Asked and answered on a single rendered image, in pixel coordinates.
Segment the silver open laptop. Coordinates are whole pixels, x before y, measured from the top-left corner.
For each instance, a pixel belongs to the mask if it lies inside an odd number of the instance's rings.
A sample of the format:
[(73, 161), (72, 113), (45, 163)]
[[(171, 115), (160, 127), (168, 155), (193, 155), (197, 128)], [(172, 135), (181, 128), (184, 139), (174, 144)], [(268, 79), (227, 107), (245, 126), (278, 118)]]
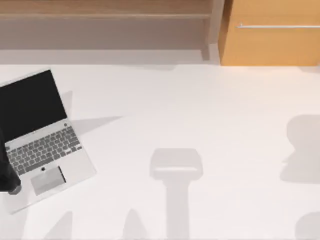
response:
[(17, 195), (4, 196), (11, 214), (96, 174), (51, 70), (0, 83), (0, 128), (9, 161), (21, 180)]

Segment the open wooden shelf unit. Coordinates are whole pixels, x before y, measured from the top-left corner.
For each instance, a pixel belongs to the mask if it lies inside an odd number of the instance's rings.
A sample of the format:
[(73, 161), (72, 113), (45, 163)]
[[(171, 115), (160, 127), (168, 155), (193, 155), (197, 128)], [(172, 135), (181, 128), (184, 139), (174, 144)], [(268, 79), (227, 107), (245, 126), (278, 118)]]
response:
[(196, 50), (208, 60), (225, 1), (0, 0), (0, 50)]

